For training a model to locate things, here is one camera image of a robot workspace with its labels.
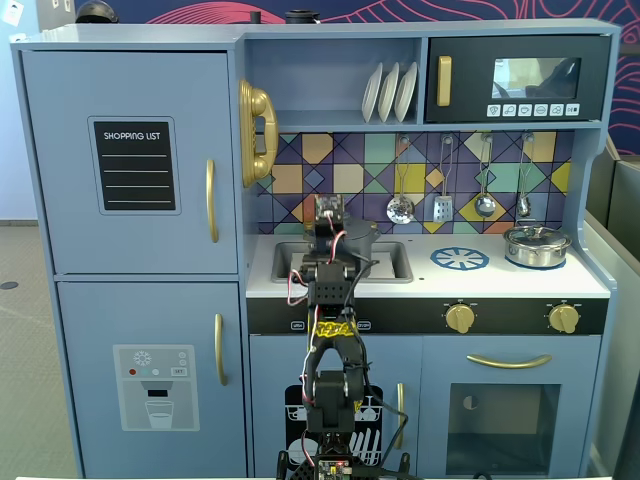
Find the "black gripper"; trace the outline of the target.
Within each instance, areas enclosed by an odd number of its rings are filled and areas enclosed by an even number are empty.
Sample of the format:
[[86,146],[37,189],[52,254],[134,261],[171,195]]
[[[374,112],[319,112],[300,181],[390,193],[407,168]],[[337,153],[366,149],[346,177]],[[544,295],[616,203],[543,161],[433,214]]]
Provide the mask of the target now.
[[344,221],[318,220],[313,223],[311,233],[311,253],[315,255],[328,256],[334,237],[344,230]]

